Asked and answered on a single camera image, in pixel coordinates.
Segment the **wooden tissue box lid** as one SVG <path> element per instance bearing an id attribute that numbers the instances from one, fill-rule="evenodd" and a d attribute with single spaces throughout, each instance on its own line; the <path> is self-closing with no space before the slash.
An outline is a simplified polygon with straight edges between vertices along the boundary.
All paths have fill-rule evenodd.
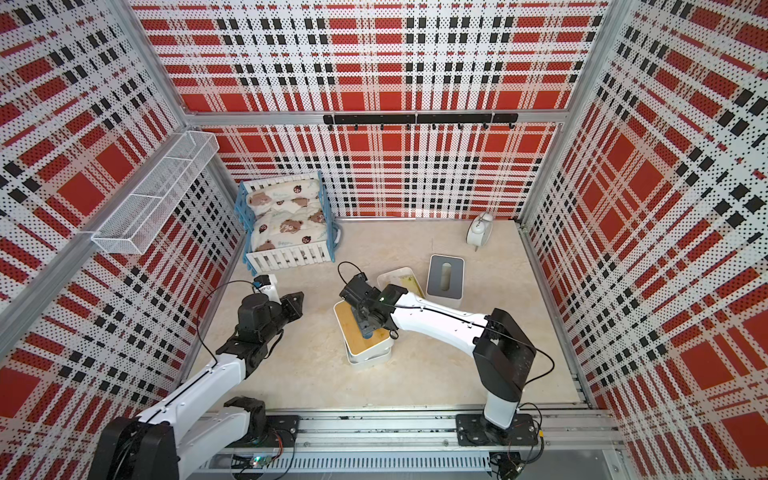
<path id="1" fill-rule="evenodd" d="M 370 337 L 364 337 L 351 307 L 345 301 L 339 301 L 334 305 L 334 314 L 344 339 L 345 348 L 349 349 L 353 355 L 360 355 L 366 351 L 373 352 L 379 349 L 393 348 L 394 340 L 385 329 L 375 330 Z"/>

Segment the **yellow tissue paper pack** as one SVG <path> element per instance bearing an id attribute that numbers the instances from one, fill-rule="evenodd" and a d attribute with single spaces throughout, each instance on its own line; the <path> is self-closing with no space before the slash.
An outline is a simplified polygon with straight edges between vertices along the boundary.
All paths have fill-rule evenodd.
<path id="1" fill-rule="evenodd" d="M 399 277 L 399 280 L 401 282 L 401 285 L 406 288 L 409 292 L 414 293 L 415 295 L 422 297 L 423 291 L 417 281 L 417 279 L 413 275 L 403 275 Z"/>

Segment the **white tissue box base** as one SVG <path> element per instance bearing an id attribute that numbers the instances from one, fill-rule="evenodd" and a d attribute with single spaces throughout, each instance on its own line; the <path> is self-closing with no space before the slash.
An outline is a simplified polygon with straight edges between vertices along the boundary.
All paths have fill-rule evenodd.
<path id="1" fill-rule="evenodd" d="M 401 267 L 377 277 L 377 286 L 380 290 L 384 290 L 390 284 L 403 287 L 420 298 L 424 297 L 421 285 L 410 267 Z"/>
<path id="2" fill-rule="evenodd" d="M 366 351 L 360 355 L 353 355 L 349 349 L 346 349 L 347 362 L 354 370 L 357 371 L 384 364 L 390 360 L 391 356 L 391 347 L 386 349 L 379 349 L 373 352 Z"/>

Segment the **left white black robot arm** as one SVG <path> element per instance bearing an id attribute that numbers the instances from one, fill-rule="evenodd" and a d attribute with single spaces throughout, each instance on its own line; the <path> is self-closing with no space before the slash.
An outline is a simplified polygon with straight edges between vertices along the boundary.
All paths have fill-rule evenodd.
<path id="1" fill-rule="evenodd" d="M 303 303 L 301 292 L 246 296 L 233 334 L 203 370 L 140 414 L 104 428 L 89 478 L 186 479 L 228 445 L 261 439 L 268 430 L 263 401 L 239 396 L 214 415 L 208 411 L 270 356 L 285 327 L 302 317 Z"/>

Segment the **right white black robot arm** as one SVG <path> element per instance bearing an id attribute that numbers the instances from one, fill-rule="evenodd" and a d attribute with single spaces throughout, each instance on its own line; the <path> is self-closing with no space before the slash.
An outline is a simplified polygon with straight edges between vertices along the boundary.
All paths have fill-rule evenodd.
<path id="1" fill-rule="evenodd" d="M 415 332 L 473 359 L 486 403 L 481 416 L 457 420 L 460 443 L 535 444 L 532 416 L 518 412 L 538 350 L 508 312 L 498 308 L 489 314 L 462 312 L 393 284 L 380 290 L 363 273 L 346 282 L 340 297 L 364 333 L 386 330 L 396 337 L 402 331 Z"/>

